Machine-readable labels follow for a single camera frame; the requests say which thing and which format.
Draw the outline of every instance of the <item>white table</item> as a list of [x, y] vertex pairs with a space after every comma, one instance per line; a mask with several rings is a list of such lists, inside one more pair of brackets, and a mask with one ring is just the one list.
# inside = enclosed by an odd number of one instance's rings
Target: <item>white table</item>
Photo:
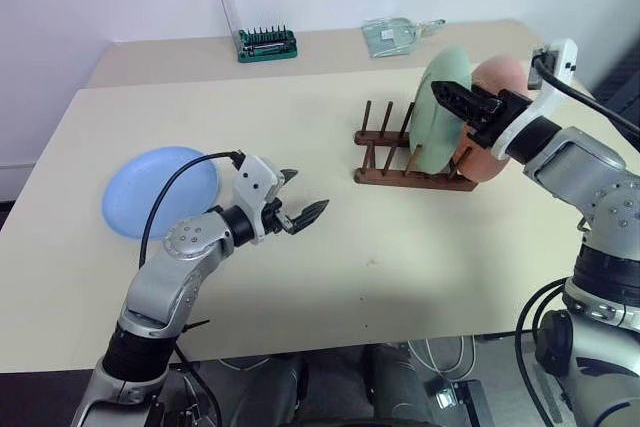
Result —
[[[166, 145], [241, 148], [298, 177], [292, 211], [329, 198], [296, 236], [238, 249], [201, 289], [181, 338], [194, 359], [512, 330], [525, 299], [570, 275], [578, 213], [511, 162], [472, 193], [357, 185], [366, 99], [399, 125], [422, 68], [81, 90], [0, 234], [0, 371], [91, 368], [137, 268], [138, 243], [100, 214], [110, 177]], [[639, 156], [601, 116], [567, 102], [553, 118]], [[378, 162], [383, 159], [378, 153]], [[233, 169], [220, 164], [218, 201]]]

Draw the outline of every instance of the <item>light blue bowl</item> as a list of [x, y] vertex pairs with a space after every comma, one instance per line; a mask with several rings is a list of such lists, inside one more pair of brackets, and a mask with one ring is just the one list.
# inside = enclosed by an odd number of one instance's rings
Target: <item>light blue bowl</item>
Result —
[[[125, 237], [142, 238], [156, 197], [173, 173], [204, 154], [189, 147], [162, 147], [139, 155], [111, 179], [102, 196], [102, 216]], [[162, 238], [185, 217], [202, 214], [218, 193], [218, 169], [204, 161], [183, 172], [165, 195], [151, 226], [150, 239]]]

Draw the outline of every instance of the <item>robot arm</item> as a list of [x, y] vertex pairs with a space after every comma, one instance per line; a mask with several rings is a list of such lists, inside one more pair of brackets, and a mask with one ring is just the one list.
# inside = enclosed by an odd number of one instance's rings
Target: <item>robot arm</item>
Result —
[[[556, 62], [556, 74], [572, 66]], [[432, 88], [470, 125], [472, 140], [524, 164], [528, 178], [583, 215], [564, 286], [568, 310], [544, 316], [536, 358], [559, 380], [580, 427], [632, 425], [640, 418], [640, 178], [607, 146], [540, 115], [544, 106], [529, 111], [540, 98], [452, 82]]]
[[297, 174], [277, 170], [269, 161], [248, 156], [234, 184], [233, 206], [174, 225], [157, 254], [138, 271], [122, 306], [106, 354], [98, 361], [72, 426], [92, 424], [88, 417], [108, 419], [104, 406], [138, 406], [128, 419], [144, 423], [168, 374], [175, 343], [183, 332], [200, 286], [235, 247], [255, 244], [272, 232], [296, 233], [313, 223], [328, 201], [316, 202], [291, 219], [276, 197]]

